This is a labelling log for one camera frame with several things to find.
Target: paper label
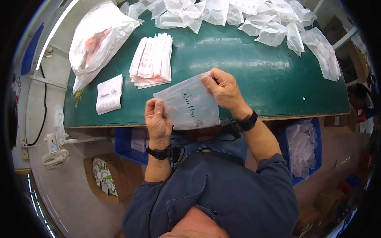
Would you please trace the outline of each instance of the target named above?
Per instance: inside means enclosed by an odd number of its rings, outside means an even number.
[[[109,189],[105,183],[102,183],[102,191],[107,195],[109,194]]]
[[[335,117],[335,122],[334,122],[335,125],[338,125],[339,124],[339,117]]]

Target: blue sweater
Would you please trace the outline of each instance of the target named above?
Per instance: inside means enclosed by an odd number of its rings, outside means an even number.
[[[122,219],[125,237],[147,237],[149,210],[161,182],[143,182]],[[257,171],[231,155],[191,153],[163,186],[151,214],[152,237],[171,231],[197,206],[230,236],[290,237],[298,203],[281,154],[260,161]]]

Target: man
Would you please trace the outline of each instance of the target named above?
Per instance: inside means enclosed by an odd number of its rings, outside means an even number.
[[[210,75],[201,81],[221,107],[237,121],[253,115],[232,75],[217,68]],[[149,148],[167,148],[174,138],[162,102],[148,100],[145,119]],[[259,118],[243,135],[247,144],[243,138],[195,143],[177,138],[185,144],[186,156],[173,174],[169,158],[149,155],[145,181],[122,220],[124,236],[290,237],[298,203],[279,144]],[[247,145],[258,164],[256,172],[245,168]]]

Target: man's left hand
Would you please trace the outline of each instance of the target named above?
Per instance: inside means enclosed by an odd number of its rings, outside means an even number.
[[[169,145],[172,122],[163,115],[164,106],[158,99],[146,102],[144,118],[149,133],[149,148],[163,150]]]

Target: forearm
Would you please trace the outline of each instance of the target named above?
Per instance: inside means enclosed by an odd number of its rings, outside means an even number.
[[[149,148],[152,150],[163,150],[169,145],[168,141],[149,142]],[[144,180],[147,182],[164,182],[171,174],[171,163],[169,158],[165,160],[158,160],[152,155],[148,155],[148,165]]]
[[[232,111],[232,114],[237,120],[243,120],[252,114],[252,110],[245,103],[240,109]],[[261,160],[270,159],[276,153],[282,154],[277,139],[259,118],[255,126],[243,134],[257,164]]]

